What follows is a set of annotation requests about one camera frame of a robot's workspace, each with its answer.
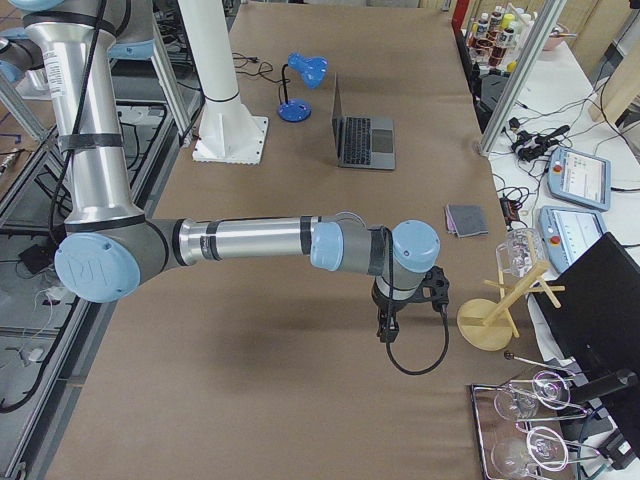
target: wine glass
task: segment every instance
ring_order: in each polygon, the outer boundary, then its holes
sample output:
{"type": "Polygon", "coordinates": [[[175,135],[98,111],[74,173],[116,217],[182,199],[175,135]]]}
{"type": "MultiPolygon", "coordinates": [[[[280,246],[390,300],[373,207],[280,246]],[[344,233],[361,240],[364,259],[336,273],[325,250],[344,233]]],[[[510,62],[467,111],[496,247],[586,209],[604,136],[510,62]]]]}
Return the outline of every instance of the wine glass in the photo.
{"type": "Polygon", "coordinates": [[[534,418],[540,404],[552,410],[562,410],[568,406],[584,410],[578,405],[572,405],[570,399],[567,381],[556,372],[542,370],[531,380],[511,380],[500,386],[493,405],[498,415],[515,422],[583,418],[584,411],[559,418],[534,418]]]}
{"type": "Polygon", "coordinates": [[[556,372],[542,370],[533,377],[531,383],[533,392],[545,407],[562,410],[569,406],[569,385],[556,372]]]}
{"type": "Polygon", "coordinates": [[[511,437],[497,443],[491,450],[493,466],[505,478],[545,479],[538,467],[558,472],[569,463],[569,451],[560,435],[548,427],[534,427],[526,437],[511,437]]]}

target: light blue joint cap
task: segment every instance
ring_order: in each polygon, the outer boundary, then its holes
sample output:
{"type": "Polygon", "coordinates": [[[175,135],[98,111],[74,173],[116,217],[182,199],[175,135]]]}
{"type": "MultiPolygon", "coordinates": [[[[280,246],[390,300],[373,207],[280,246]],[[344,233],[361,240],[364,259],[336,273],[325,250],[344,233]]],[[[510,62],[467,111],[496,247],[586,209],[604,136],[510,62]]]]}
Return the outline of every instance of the light blue joint cap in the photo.
{"type": "Polygon", "coordinates": [[[29,12],[49,10],[50,8],[57,7],[62,2],[64,2],[64,0],[9,0],[9,3],[14,7],[29,12]]]}
{"type": "Polygon", "coordinates": [[[311,234],[311,265],[335,272],[342,263],[344,238],[336,222],[320,222],[311,234]]]}
{"type": "Polygon", "coordinates": [[[4,37],[7,40],[29,40],[29,35],[23,27],[7,28],[0,32],[0,37],[4,37]]]}
{"type": "Polygon", "coordinates": [[[436,264],[440,239],[436,231],[419,220],[407,220],[393,229],[393,257],[414,273],[426,273],[436,264]]]}
{"type": "Polygon", "coordinates": [[[69,235],[56,252],[55,266],[64,286],[90,302],[113,302],[140,285],[133,255],[99,233],[69,235]]]}
{"type": "Polygon", "coordinates": [[[6,78],[9,83],[16,83],[24,77],[24,72],[13,63],[3,62],[2,60],[0,60],[0,73],[4,75],[4,78],[6,78]]]}
{"type": "Polygon", "coordinates": [[[119,60],[148,60],[153,57],[153,40],[132,43],[116,43],[109,50],[109,58],[119,60]]]}

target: bottle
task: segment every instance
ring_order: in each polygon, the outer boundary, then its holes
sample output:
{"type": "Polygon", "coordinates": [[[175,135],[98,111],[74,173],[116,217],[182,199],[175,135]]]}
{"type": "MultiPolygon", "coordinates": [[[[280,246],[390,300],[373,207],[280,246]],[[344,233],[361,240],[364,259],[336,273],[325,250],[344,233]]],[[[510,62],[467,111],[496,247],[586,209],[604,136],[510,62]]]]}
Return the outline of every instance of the bottle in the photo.
{"type": "Polygon", "coordinates": [[[476,36],[477,30],[478,30],[478,21],[475,18],[469,19],[469,25],[467,27],[467,36],[465,37],[467,40],[467,47],[471,47],[473,45],[473,38],[476,36]]]}
{"type": "Polygon", "coordinates": [[[518,40],[520,39],[520,35],[522,34],[522,24],[518,20],[514,20],[509,23],[509,28],[513,30],[513,41],[511,46],[515,48],[518,44],[518,40]]]}
{"type": "Polygon", "coordinates": [[[505,28],[509,28],[509,24],[516,19],[516,16],[513,13],[505,13],[502,16],[502,23],[500,24],[500,28],[504,30],[505,28]]]}
{"type": "Polygon", "coordinates": [[[504,58],[509,46],[513,41],[513,30],[507,28],[500,32],[496,45],[491,49],[491,55],[489,56],[489,66],[497,67],[504,58]]]}
{"type": "Polygon", "coordinates": [[[476,42],[481,38],[486,38],[487,31],[489,29],[489,14],[483,13],[480,15],[480,20],[478,20],[476,25],[476,31],[473,34],[473,38],[471,39],[470,47],[474,48],[476,46],[476,42]]]}
{"type": "Polygon", "coordinates": [[[518,46],[517,50],[522,50],[524,47],[527,38],[529,38],[529,33],[531,32],[531,28],[533,27],[533,21],[531,20],[531,15],[528,13],[522,14],[522,32],[520,33],[520,38],[518,38],[518,46]]]}
{"type": "Polygon", "coordinates": [[[487,37],[489,38],[489,40],[495,40],[498,36],[500,25],[502,24],[503,15],[504,13],[502,7],[497,5],[495,10],[491,14],[491,18],[489,19],[489,31],[487,32],[487,37]]]}

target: wooden disc base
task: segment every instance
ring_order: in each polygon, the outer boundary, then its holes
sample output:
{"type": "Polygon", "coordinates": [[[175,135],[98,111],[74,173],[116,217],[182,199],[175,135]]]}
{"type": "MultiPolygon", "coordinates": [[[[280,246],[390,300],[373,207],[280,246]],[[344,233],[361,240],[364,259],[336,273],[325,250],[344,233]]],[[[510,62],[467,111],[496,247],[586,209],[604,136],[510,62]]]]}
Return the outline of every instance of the wooden disc base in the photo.
{"type": "Polygon", "coordinates": [[[474,298],[458,310],[458,328],[462,336],[476,348],[495,352],[509,345],[513,330],[504,312],[491,325],[482,321],[498,304],[484,298],[474,298]]]}

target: brown paper surface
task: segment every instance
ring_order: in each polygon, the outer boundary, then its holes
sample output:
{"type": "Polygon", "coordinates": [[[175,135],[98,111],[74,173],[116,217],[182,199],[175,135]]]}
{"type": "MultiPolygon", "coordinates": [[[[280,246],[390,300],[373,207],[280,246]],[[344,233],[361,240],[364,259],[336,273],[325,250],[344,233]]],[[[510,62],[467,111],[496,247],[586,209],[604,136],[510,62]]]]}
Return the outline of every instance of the brown paper surface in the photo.
{"type": "MultiPolygon", "coordinates": [[[[368,224],[430,223],[451,281],[451,346],[444,364],[407,377],[375,336],[370,277],[312,268],[305,257],[201,263],[167,272],[115,312],[50,479],[479,478],[467,384],[502,382],[519,367],[468,345],[455,327],[464,301],[497,292],[495,247],[504,223],[450,27],[441,12],[249,4],[232,48],[271,62],[294,50],[324,55],[329,79],[289,93],[311,117],[285,124],[277,87],[239,76],[243,103],[270,118],[259,166],[196,163],[183,151],[156,217],[329,215],[368,224]],[[395,172],[339,169],[330,130],[332,75],[346,114],[394,119],[395,172]],[[474,203],[490,233],[446,233],[444,206],[474,203]]],[[[399,315],[394,353],[433,362],[443,330],[430,305],[399,315]]],[[[532,355],[516,318],[518,354],[532,355]]]]}

